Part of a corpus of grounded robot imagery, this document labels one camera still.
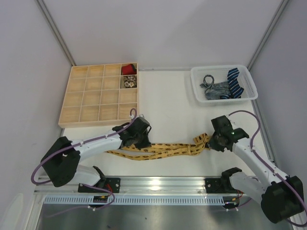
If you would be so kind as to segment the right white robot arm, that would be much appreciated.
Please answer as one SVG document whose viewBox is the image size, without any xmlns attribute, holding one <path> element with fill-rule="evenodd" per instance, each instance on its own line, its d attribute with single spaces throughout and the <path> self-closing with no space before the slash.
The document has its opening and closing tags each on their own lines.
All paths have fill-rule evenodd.
<svg viewBox="0 0 307 230">
<path fill-rule="evenodd" d="M 262 158 L 254 145 L 254 136 L 236 127 L 225 115 L 212 119 L 211 123 L 214 133 L 209 148 L 234 153 L 256 176 L 253 179 L 237 167 L 226 170 L 221 174 L 224 191 L 238 190 L 248 195 L 272 223 L 289 221 L 290 217 L 307 211 L 302 181 Z"/>
</svg>

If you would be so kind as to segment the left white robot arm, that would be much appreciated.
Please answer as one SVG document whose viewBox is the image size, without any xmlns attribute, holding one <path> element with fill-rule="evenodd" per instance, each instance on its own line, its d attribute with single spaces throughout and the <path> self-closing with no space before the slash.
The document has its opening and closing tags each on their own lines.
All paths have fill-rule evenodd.
<svg viewBox="0 0 307 230">
<path fill-rule="evenodd" d="M 105 180 L 102 171 L 97 166 L 83 166 L 80 162 L 122 147 L 132 145 L 139 149 L 148 147 L 150 131 L 150 123 L 139 116 L 130 123 L 115 126 L 106 134 L 88 140 L 72 141 L 66 136 L 60 137 L 42 158 L 42 167 L 55 187 L 87 184 L 102 188 Z"/>
</svg>

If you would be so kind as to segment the yellow patterned tie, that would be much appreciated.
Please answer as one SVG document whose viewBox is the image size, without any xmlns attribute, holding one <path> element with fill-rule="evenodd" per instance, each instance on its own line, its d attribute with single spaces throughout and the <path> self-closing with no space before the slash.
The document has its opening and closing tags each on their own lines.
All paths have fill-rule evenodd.
<svg viewBox="0 0 307 230">
<path fill-rule="evenodd" d="M 143 149 L 136 145 L 123 147 L 118 150 L 108 150 L 107 153 L 133 161 L 158 160 L 176 156 L 198 156 L 204 150 L 209 150 L 210 136 L 203 133 L 196 136 L 193 144 L 184 143 L 152 143 Z"/>
</svg>

